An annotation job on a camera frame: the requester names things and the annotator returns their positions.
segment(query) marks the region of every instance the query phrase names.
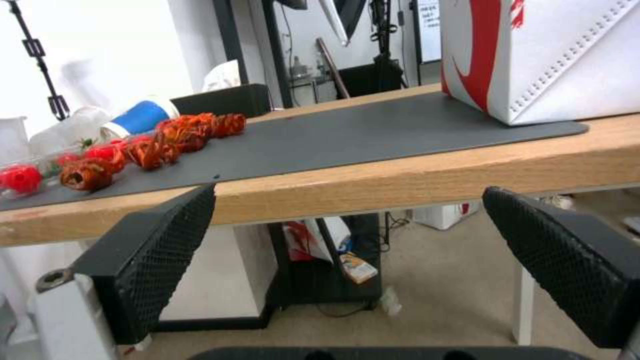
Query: black cable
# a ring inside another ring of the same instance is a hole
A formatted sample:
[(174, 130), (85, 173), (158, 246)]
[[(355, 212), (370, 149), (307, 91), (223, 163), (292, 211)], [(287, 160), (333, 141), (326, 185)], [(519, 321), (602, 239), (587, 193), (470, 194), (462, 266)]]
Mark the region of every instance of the black cable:
[(361, 311), (365, 311), (365, 310), (367, 310), (368, 308), (369, 308), (369, 305), (368, 305), (368, 304), (364, 304), (362, 307), (359, 307), (359, 308), (357, 308), (357, 309), (355, 309), (355, 310), (349, 311), (349, 312), (344, 313), (344, 314), (331, 314), (331, 313), (329, 313), (329, 312), (327, 312), (327, 311), (323, 310), (323, 309), (320, 307), (320, 304), (316, 304), (316, 309), (318, 309), (318, 311), (320, 311), (320, 313), (321, 313), (322, 315), (325, 315), (325, 316), (326, 316), (326, 317), (328, 317), (328, 318), (346, 318), (346, 317), (349, 317), (349, 316), (351, 316), (351, 315), (355, 315), (355, 314), (357, 314), (357, 313), (359, 313), (359, 312), (361, 312)]
[(391, 229), (399, 229), (400, 227), (408, 225), (411, 222), (411, 220), (409, 220), (408, 218), (396, 219), (394, 218), (393, 215), (391, 215), (391, 213), (388, 213), (388, 214), (389, 214), (389, 217), (391, 218), (391, 226), (390, 226)]
[[(309, 238), (310, 238), (310, 236), (307, 236), (307, 252), (308, 252), (308, 254), (309, 254), (310, 256), (312, 256), (312, 255), (311, 255), (311, 247), (309, 246), (309, 245), (310, 245), (310, 244), (309, 244)], [(316, 296), (318, 286), (317, 286), (317, 278), (316, 278), (316, 260), (315, 260), (315, 259), (312, 259), (312, 260), (311, 260), (311, 281), (312, 281), (311, 283), (313, 284), (314, 296)], [(319, 303), (315, 302), (315, 303), (314, 303), (314, 305), (316, 306), (316, 309), (317, 309), (317, 310), (318, 310), (322, 315), (325, 315), (325, 316), (326, 316), (326, 317), (328, 317), (328, 318), (346, 318), (346, 317), (348, 317), (348, 316), (355, 315), (355, 314), (357, 314), (357, 313), (359, 313), (359, 312), (361, 312), (361, 311), (365, 311), (366, 309), (368, 309), (368, 308), (369, 308), (368, 304), (365, 302), (365, 304), (364, 304), (362, 307), (359, 307), (358, 309), (355, 309), (355, 310), (353, 310), (353, 311), (349, 311), (349, 312), (344, 313), (344, 314), (331, 314), (331, 313), (329, 313), (329, 312), (327, 312), (327, 311), (323, 310), (323, 309), (320, 307), (320, 304), (319, 304)]]
[[(402, 10), (402, 4), (400, 3), (400, 0), (398, 0), (398, 12), (402, 12), (403, 13), (403, 18), (404, 18), (404, 11)], [(401, 46), (401, 51), (402, 51), (402, 71), (404, 74), (404, 80), (406, 81), (406, 85), (409, 86), (409, 79), (406, 76), (406, 62), (404, 62), (404, 23), (402, 23), (400, 25), (400, 31), (402, 32), (402, 46)]]
[(291, 70), (291, 58), (293, 56), (293, 35), (291, 34), (291, 27), (289, 26), (289, 19), (287, 19), (287, 14), (284, 12), (284, 5), (280, 3), (280, 9), (282, 10), (282, 17), (284, 17), (284, 22), (287, 24), (287, 31), (289, 32), (289, 82), (291, 84), (291, 88), (289, 91), (291, 92), (291, 96), (293, 97), (293, 102), (296, 106), (300, 106), (300, 103), (296, 99), (296, 89), (293, 88), (293, 71)]

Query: black shelf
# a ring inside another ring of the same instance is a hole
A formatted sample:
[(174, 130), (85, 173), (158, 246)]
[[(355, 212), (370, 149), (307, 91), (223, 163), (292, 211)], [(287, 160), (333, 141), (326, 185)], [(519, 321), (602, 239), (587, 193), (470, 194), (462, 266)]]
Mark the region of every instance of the black shelf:
[[(377, 268), (378, 274), (358, 285), (343, 273), (340, 265), (322, 260), (292, 262), (289, 260), (282, 224), (270, 224), (271, 241), (278, 261), (278, 273), (274, 292), (269, 298), (270, 304), (287, 307), (293, 304), (328, 302), (375, 302), (380, 298), (382, 278), (378, 215), (342, 218), (351, 231), (352, 252)], [(327, 246), (337, 258), (333, 243), (327, 242)]]

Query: plastic container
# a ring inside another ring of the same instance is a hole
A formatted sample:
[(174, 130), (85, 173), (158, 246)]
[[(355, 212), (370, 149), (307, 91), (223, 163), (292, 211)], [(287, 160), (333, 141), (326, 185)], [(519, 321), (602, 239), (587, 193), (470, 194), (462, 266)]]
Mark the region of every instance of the plastic container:
[(29, 142), (24, 130), (26, 117), (0, 119), (0, 167), (29, 158)]
[(29, 140), (31, 155), (48, 156), (77, 146), (85, 139), (97, 140), (100, 126), (111, 119), (112, 116), (102, 108), (80, 108), (68, 119), (32, 136)]
[(0, 168), (0, 197), (16, 199), (44, 188), (42, 174), (35, 163), (14, 163)]
[(142, 134), (153, 130), (160, 121), (178, 116), (178, 109), (168, 99), (149, 97), (102, 125), (100, 135), (104, 139), (111, 139)]

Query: white table leg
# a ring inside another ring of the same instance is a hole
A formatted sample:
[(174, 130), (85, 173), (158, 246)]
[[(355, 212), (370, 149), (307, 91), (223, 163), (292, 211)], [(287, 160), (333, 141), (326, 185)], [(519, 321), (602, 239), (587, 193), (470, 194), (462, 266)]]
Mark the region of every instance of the white table leg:
[(516, 261), (512, 331), (518, 345), (531, 345), (533, 288), (533, 277)]

